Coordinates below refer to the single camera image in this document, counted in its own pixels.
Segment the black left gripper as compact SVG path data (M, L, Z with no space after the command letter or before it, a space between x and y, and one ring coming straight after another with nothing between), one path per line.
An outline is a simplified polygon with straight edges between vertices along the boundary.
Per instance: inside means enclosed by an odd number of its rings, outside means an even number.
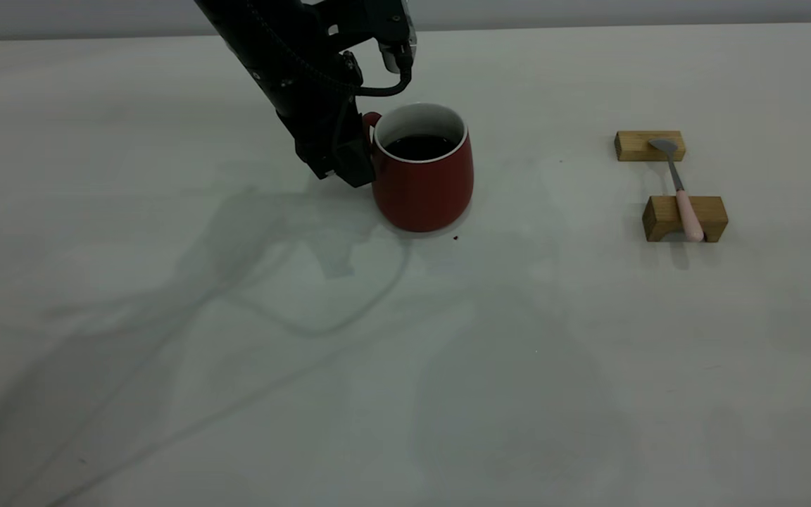
M348 47L335 39L252 39L251 74L319 180L336 173L351 187L376 180L356 103L363 74Z

